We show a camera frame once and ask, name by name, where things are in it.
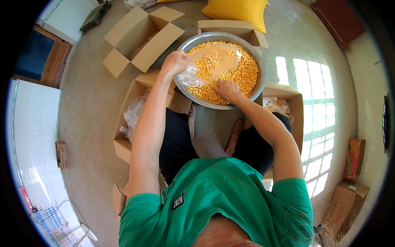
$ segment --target green t-shirt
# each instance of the green t-shirt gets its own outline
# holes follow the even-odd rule
[[[123,210],[119,246],[190,247],[211,216],[221,213],[262,246],[309,246],[312,208],[306,183],[262,185],[262,175],[235,158],[186,163],[160,196],[138,194]]]

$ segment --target person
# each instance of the person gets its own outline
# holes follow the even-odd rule
[[[236,122],[227,148],[231,157],[200,159],[188,125],[194,108],[190,116],[166,108],[170,82],[188,62],[183,51],[165,59],[137,121],[119,245],[309,246],[312,207],[288,119],[249,100],[236,83],[219,79],[213,89],[253,127],[244,130],[244,122]],[[261,180],[272,165],[269,192]],[[168,184],[162,192],[159,168]]]

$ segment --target calendar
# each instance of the calendar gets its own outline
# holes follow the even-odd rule
[[[56,247],[73,247],[78,239],[61,212],[55,210],[56,206],[54,205],[37,212],[36,222],[46,231],[47,236]]]
[[[57,247],[73,247],[78,241],[68,223],[47,234]]]
[[[36,213],[36,222],[39,223],[47,233],[50,233],[66,223],[60,211],[55,210],[56,206],[54,205]]]

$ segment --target clear plastic bag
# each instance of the clear plastic bag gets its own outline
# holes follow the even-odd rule
[[[233,50],[236,56],[232,56],[229,50]],[[220,78],[225,71],[234,68],[240,62],[241,55],[241,52],[237,48],[230,45],[208,46],[190,54],[189,56],[191,59],[188,66],[181,74],[176,75],[176,78],[179,79],[184,86],[194,87],[209,84]],[[218,59],[218,65],[213,68],[207,80],[198,77],[198,66],[196,62],[202,57],[215,57]]]
[[[124,133],[127,138],[129,138],[130,143],[132,143],[134,129],[136,127],[137,120],[139,119],[139,115],[145,104],[145,101],[147,100],[149,92],[150,91],[147,89],[143,96],[137,97],[132,100],[132,102],[130,102],[128,108],[124,112],[124,119],[128,124],[128,127],[126,128],[124,126],[121,126],[119,128],[119,131]]]
[[[290,114],[290,108],[286,99],[278,99],[277,97],[263,97],[263,107],[270,112],[278,112],[286,116],[290,124],[293,124],[293,116]]]
[[[157,4],[156,0],[124,0],[124,5],[128,10],[133,9],[136,6],[139,6],[142,9],[147,9],[155,4]]]

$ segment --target black shorts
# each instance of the black shorts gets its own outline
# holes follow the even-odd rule
[[[291,132],[288,118],[280,113],[273,113]],[[232,155],[244,161],[263,175],[272,167],[273,148],[265,141],[254,126],[243,130]],[[179,170],[188,161],[199,158],[192,145],[188,115],[166,108],[166,128],[159,153],[159,167],[166,183],[169,185]]]

